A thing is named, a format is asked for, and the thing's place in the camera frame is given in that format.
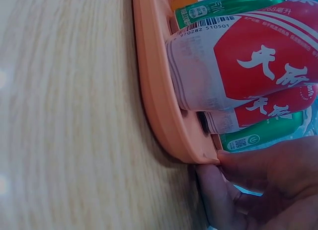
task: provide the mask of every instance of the fingernail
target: fingernail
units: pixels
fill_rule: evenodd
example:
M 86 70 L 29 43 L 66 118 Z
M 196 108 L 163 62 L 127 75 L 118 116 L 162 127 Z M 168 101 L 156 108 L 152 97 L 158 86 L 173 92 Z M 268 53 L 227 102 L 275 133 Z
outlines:
M 218 154 L 230 154 L 229 152 L 225 151 L 225 150 L 219 150 Z

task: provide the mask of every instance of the green can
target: green can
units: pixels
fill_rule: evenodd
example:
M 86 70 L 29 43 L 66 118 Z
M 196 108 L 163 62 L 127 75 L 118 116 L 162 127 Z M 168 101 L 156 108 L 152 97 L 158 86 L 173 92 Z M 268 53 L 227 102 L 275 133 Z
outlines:
M 171 23 L 182 29 L 204 18 L 258 10 L 284 1 L 286 0 L 203 0 L 177 9 Z
M 220 135 L 223 149 L 241 152 L 293 134 L 304 122 L 304 112 L 267 119 L 239 132 Z

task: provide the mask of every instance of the pink plastic tray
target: pink plastic tray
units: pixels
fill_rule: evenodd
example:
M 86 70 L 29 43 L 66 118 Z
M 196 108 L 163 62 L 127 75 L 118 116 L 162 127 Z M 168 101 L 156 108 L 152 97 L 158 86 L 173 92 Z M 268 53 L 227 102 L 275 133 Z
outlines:
M 196 113 L 181 111 L 174 94 L 164 46 L 171 0 L 133 1 L 142 96 L 157 139 L 182 162 L 219 164 L 219 136 L 204 134 Z

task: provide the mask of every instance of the red and white can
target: red and white can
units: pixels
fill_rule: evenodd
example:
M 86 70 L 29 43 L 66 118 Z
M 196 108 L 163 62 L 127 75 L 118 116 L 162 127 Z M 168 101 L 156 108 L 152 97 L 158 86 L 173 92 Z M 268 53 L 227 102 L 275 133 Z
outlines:
M 166 42 L 182 109 L 225 110 L 318 83 L 318 2 L 200 20 Z
M 225 134 L 269 118 L 291 118 L 292 113 L 311 106 L 317 94 L 318 85 L 300 86 L 260 97 L 234 109 L 204 112 L 206 129 L 210 134 Z

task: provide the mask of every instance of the wooden table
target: wooden table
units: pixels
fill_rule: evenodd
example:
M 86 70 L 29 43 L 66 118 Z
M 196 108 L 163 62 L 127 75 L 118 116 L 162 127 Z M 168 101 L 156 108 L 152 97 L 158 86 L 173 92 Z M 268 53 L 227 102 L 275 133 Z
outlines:
M 0 229 L 205 229 L 142 108 L 131 0 L 0 0 Z

